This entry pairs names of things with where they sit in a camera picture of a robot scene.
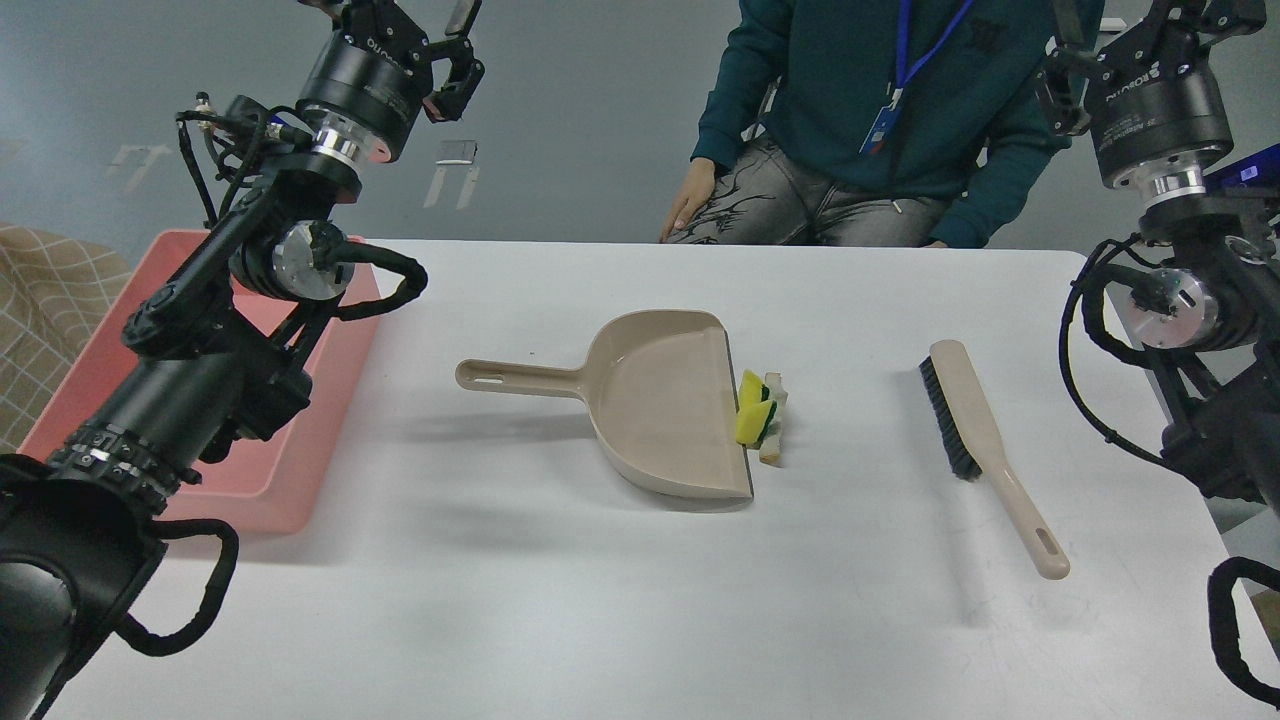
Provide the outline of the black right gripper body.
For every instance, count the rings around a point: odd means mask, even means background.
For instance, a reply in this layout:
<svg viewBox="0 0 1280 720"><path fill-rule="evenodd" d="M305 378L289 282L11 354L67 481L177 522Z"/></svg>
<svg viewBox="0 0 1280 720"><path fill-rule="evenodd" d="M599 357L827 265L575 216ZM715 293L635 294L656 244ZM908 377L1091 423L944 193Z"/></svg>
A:
<svg viewBox="0 0 1280 720"><path fill-rule="evenodd" d="M1210 49L1266 20L1262 1L1155 1L1100 51L1103 78L1089 82L1084 108L1106 188L1151 163L1210 167L1234 149Z"/></svg>

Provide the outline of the person's right hand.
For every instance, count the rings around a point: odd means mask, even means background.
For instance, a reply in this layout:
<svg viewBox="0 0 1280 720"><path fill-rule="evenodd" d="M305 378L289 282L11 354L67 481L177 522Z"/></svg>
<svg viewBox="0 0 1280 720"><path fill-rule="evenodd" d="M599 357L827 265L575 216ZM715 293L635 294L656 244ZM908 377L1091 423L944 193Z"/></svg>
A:
<svg viewBox="0 0 1280 720"><path fill-rule="evenodd" d="M694 215L707 205L716 188L716 173L717 165L708 158L694 158L689 163L684 182L660 228L659 243L667 243L685 231Z"/></svg>

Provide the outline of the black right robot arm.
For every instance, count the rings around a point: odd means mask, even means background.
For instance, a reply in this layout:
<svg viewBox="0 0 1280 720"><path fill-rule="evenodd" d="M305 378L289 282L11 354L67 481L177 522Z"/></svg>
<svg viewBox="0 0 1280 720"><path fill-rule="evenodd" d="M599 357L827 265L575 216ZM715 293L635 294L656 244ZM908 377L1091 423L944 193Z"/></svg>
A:
<svg viewBox="0 0 1280 720"><path fill-rule="evenodd" d="M1038 73L1056 135L1092 138L1108 188L1140 195L1139 228L1107 240L1071 284L1061 327L1149 372L1170 415L1158 454L1123 438L1080 397L1111 445L1166 468L1206 497L1277 505L1277 150L1213 164L1233 136L1210 49L1265 27L1261 1L1156 1L1096 47L1074 1L1055 1L1053 42Z"/></svg>

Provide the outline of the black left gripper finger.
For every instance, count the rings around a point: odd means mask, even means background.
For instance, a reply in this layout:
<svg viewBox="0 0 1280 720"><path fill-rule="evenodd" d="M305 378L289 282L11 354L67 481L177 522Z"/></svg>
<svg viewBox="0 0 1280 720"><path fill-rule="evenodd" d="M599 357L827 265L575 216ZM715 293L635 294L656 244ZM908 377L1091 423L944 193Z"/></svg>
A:
<svg viewBox="0 0 1280 720"><path fill-rule="evenodd" d="M444 82L425 97L425 113L431 123L458 120L481 83L486 68L475 56L467 36L449 37L428 45L431 63L448 60Z"/></svg>
<svg viewBox="0 0 1280 720"><path fill-rule="evenodd" d="M467 38L483 6L481 0L458 0L444 28L445 38Z"/></svg>

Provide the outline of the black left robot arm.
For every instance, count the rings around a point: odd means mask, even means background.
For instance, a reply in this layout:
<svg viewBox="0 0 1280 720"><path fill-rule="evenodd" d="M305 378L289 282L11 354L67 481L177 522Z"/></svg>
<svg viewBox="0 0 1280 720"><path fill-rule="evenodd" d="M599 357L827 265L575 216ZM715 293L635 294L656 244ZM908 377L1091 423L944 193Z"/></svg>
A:
<svg viewBox="0 0 1280 720"><path fill-rule="evenodd" d="M136 368L40 461L3 456L3 716L41 719L111 637L165 657L210 629L239 538L163 519L238 439L310 404L305 364L332 322L413 301L428 273L332 223L361 170L397 160L415 122L458 120L485 73L460 1L439 40L393 1L320 1L332 35L291 108L205 94L175 115L207 236L128 318Z"/></svg>

